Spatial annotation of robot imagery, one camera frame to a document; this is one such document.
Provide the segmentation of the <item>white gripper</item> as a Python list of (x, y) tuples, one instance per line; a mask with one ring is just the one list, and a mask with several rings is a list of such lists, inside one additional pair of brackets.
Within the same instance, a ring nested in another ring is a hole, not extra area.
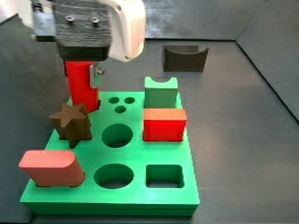
[[(143, 0), (98, 0), (107, 7), (113, 42), (107, 59), (129, 62), (135, 59), (145, 48), (146, 41), (146, 5)], [(33, 28), (34, 16), (31, 0), (15, 0), (17, 11), (23, 24)], [(53, 12), (51, 3), (42, 0), (47, 13)], [(90, 87), (101, 86), (106, 69), (97, 64), (90, 66)]]

